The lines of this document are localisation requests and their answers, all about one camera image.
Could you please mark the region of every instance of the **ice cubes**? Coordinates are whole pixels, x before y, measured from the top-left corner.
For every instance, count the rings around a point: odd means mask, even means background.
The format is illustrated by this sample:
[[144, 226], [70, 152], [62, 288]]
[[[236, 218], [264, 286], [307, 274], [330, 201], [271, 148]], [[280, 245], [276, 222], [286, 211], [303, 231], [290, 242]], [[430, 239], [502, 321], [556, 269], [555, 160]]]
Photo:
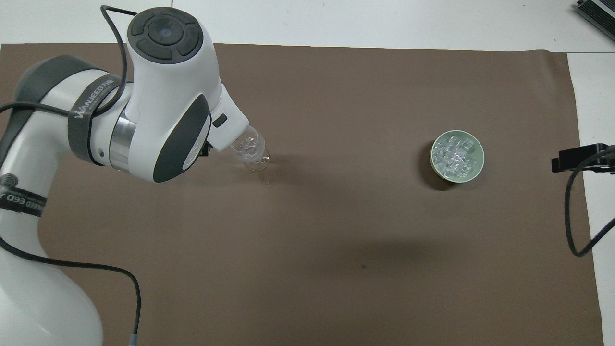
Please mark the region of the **ice cubes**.
[[470, 157], [474, 150], [474, 141], [470, 138], [451, 137], [434, 144], [432, 159], [436, 170], [447, 178], [466, 178], [476, 167], [476, 160]]

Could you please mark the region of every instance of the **white table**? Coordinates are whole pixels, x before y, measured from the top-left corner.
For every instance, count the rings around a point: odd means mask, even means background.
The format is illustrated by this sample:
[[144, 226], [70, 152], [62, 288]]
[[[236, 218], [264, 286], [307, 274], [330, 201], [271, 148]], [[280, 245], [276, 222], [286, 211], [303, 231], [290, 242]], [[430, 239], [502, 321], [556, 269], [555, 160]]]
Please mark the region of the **white table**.
[[[615, 43], [575, 14], [574, 3], [561, 0], [105, 2], [135, 12], [156, 6], [185, 10], [206, 26], [214, 42], [223, 43], [567, 52], [581, 145], [615, 144]], [[114, 42], [99, 6], [100, 2], [93, 0], [70, 4], [4, 0], [0, 12], [0, 44]], [[130, 17], [123, 15], [112, 14], [112, 17], [120, 29], [130, 21]], [[590, 230], [594, 235], [615, 216], [615, 177], [585, 173], [584, 181]], [[612, 249], [615, 249], [615, 233], [605, 237], [593, 250], [605, 345], [615, 345], [615, 251]]]

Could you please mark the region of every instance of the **gray strap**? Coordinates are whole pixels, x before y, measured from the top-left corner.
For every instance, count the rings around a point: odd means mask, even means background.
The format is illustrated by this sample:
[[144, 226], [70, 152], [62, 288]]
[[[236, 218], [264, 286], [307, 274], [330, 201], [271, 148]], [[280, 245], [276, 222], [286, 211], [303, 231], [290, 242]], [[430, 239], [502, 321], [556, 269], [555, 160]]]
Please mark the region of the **gray strap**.
[[75, 102], [68, 116], [68, 143], [73, 153], [80, 159], [97, 163], [90, 150], [92, 135], [92, 113], [98, 108], [109, 93], [120, 85], [120, 77], [107, 74], [87, 86]]

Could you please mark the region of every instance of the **silver metal ring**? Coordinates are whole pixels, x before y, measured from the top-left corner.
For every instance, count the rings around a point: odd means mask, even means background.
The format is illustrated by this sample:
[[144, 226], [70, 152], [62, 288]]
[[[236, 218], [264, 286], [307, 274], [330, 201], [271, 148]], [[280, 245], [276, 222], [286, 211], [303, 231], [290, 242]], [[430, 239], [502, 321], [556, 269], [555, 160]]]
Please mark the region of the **silver metal ring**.
[[136, 129], [137, 124], [128, 120], [126, 112], [123, 110], [117, 118], [109, 145], [109, 161], [113, 168], [130, 173], [128, 170], [128, 153]]

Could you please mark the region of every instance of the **round container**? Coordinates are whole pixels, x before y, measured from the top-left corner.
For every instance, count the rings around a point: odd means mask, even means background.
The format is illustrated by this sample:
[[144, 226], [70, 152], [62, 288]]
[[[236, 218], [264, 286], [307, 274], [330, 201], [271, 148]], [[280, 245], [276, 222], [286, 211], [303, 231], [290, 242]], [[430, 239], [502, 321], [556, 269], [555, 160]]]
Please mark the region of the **round container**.
[[[475, 160], [476, 164], [467, 177], [460, 177], [454, 175], [446, 176], [446, 169], [442, 169], [442, 167], [438, 169], [436, 163], [434, 162], [434, 148], [436, 144], [447, 142], [448, 139], [451, 138], [451, 136], [457, 136], [460, 141], [463, 141], [464, 139], [471, 139], [474, 141], [474, 146], [472, 147], [470, 152], [466, 154], [466, 157]], [[434, 144], [431, 146], [431, 150], [429, 152], [429, 161], [431, 162], [431, 167], [442, 179], [453, 183], [465, 183], [476, 178], [483, 170], [483, 166], [485, 165], [485, 151], [478, 139], [472, 134], [469, 134], [468, 132], [462, 130], [450, 130], [439, 135], [438, 138], [434, 141]]]

